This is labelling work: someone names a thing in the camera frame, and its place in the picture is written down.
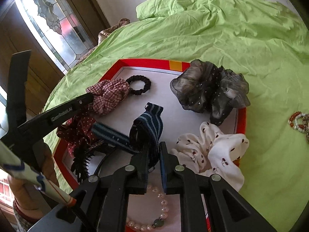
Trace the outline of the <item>left knit sleeve forearm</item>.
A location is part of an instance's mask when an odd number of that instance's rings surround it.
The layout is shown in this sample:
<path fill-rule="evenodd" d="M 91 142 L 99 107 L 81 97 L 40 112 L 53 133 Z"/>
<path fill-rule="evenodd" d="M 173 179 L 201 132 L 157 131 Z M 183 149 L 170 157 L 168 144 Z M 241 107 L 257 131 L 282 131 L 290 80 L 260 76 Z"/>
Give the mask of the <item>left knit sleeve forearm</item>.
<path fill-rule="evenodd" d="M 25 215 L 17 206 L 16 202 L 13 202 L 13 211 L 14 216 L 17 220 L 17 231 L 19 232 L 27 232 L 37 221 L 38 219 L 34 219 Z"/>

